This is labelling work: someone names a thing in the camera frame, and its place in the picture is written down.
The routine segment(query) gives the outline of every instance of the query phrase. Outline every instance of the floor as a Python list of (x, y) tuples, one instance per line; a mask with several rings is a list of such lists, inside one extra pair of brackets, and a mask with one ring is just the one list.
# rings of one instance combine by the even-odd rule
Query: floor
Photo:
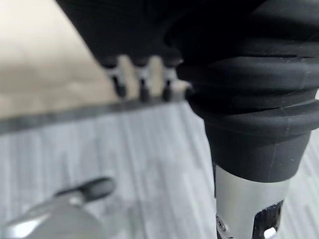
[[(91, 107), (0, 123), (0, 225), (67, 186), (113, 176), (88, 206), (106, 239), (215, 239), (202, 120), (185, 102)], [(285, 201), (280, 239), (319, 238), (319, 131)]]

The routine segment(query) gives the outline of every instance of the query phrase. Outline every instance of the gray carpet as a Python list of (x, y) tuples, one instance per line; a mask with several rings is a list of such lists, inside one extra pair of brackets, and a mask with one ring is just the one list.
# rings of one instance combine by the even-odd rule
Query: gray carpet
[[(215, 239), (202, 120), (186, 103), (92, 107), (0, 123), (0, 224), (97, 176), (118, 184), (88, 209), (107, 239)], [(281, 239), (319, 239), (319, 131), (285, 201)]]

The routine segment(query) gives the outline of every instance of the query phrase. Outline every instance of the screw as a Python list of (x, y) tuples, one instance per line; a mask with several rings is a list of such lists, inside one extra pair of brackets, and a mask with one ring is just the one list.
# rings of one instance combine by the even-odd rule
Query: screw
[(221, 221), (221, 219), (218, 216), (216, 217), (216, 223), (217, 223), (218, 227), (222, 230), (222, 232), (226, 231), (226, 227), (225, 227), (224, 223)]

